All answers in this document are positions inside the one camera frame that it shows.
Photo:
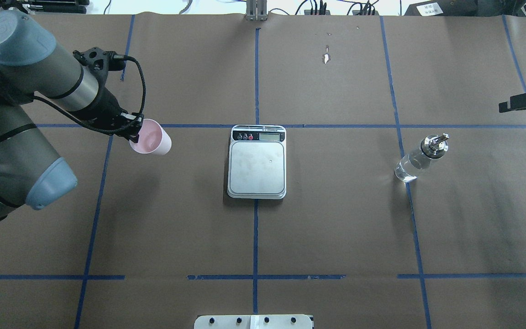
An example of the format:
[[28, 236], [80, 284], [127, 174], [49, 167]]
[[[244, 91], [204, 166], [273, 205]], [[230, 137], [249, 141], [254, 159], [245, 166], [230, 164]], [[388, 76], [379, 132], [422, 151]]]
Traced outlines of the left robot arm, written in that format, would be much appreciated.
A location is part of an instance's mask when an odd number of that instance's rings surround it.
[[24, 104], [40, 101], [80, 127], [140, 140], [146, 86], [132, 113], [106, 87], [108, 73], [126, 62], [142, 72], [135, 58], [114, 51], [69, 52], [27, 13], [0, 11], [0, 222], [23, 205], [43, 209], [78, 183]]

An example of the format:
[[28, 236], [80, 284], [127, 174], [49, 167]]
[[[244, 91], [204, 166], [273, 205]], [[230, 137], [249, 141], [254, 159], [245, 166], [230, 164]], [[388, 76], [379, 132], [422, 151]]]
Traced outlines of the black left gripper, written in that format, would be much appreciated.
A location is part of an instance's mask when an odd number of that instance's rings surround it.
[[143, 119], [143, 112], [133, 112], [129, 114], [123, 110], [119, 115], [113, 116], [105, 121], [107, 125], [104, 127], [104, 130], [110, 131], [110, 134], [123, 137], [130, 142], [138, 142]]

